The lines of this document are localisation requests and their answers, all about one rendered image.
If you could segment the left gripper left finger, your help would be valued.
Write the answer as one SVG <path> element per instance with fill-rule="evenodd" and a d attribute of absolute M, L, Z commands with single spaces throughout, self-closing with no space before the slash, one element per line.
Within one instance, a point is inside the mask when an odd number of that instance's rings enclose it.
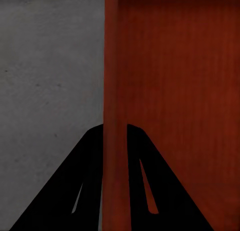
<path fill-rule="evenodd" d="M 10 231 L 98 231 L 103 129 L 86 132 Z"/>

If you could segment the storage box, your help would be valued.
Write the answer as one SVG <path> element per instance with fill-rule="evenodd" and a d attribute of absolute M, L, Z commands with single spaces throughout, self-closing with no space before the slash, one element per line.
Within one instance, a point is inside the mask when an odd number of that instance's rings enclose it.
<path fill-rule="evenodd" d="M 128 124 L 213 231 L 240 231 L 240 0 L 105 0 L 102 231 L 132 231 Z"/>

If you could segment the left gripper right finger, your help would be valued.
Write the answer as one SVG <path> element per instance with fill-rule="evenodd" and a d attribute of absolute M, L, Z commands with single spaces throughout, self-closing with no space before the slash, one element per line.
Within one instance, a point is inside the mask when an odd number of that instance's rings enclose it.
<path fill-rule="evenodd" d="M 127 125 L 131 231 L 214 231 L 140 127 Z M 159 214 L 148 209 L 142 162 Z"/>

